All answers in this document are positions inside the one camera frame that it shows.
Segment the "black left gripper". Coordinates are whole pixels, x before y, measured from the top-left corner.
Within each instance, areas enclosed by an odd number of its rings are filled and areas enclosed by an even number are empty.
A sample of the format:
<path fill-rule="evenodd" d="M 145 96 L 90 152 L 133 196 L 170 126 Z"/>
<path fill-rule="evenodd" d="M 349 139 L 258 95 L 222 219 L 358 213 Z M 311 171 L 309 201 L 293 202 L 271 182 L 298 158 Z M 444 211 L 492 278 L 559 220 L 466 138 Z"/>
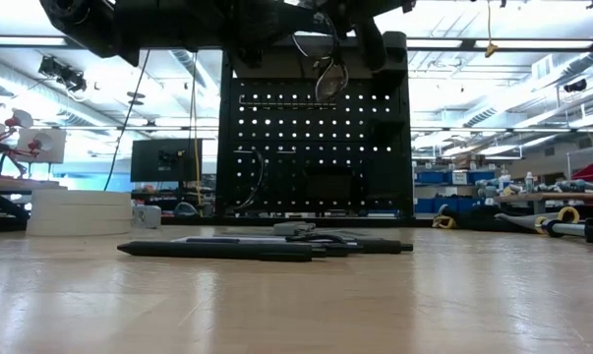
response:
<path fill-rule="evenodd" d="M 143 20 L 144 48 L 261 49 L 297 31 L 333 34 L 325 13 L 273 0 L 157 0 Z"/>

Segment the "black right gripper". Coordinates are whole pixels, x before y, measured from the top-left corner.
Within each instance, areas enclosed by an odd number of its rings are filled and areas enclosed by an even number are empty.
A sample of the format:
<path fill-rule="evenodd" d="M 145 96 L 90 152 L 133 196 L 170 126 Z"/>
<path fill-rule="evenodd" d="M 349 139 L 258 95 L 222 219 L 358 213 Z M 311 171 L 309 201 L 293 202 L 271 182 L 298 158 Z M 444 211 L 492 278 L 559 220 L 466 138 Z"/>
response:
<path fill-rule="evenodd" d="M 414 9 L 416 0 L 327 0 L 329 15 L 346 20 L 363 20 L 355 25 L 361 56 L 372 72 L 380 70 L 386 61 L 383 36 L 373 17 L 400 9 L 403 13 Z"/>

